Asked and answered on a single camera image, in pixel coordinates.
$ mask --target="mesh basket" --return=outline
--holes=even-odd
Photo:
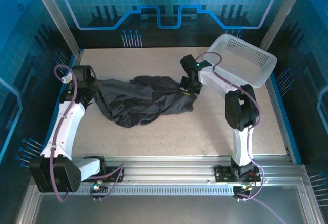
[[[261,87],[277,63],[274,55],[230,34],[221,35],[207,51],[222,56],[222,62],[215,71],[240,86],[250,84],[254,88]],[[204,60],[216,64],[219,58],[214,54],[206,54]]]

